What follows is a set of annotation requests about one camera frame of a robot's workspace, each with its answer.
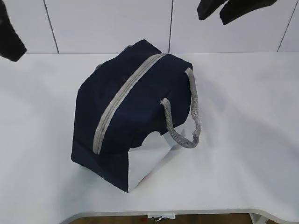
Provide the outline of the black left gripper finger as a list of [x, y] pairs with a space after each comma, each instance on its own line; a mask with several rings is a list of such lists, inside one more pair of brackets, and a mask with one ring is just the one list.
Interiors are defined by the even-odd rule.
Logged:
[[0, 4], [0, 56], [17, 62], [27, 49], [15, 32], [4, 3]]

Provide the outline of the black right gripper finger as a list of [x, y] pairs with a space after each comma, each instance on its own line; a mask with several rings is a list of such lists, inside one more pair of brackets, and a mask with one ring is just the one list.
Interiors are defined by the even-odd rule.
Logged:
[[217, 8], [226, 3], [227, 0], [201, 0], [197, 13], [199, 20], [205, 20], [209, 17]]
[[220, 18], [223, 25], [236, 20], [237, 18], [258, 9], [262, 0], [229, 0], [220, 11]]

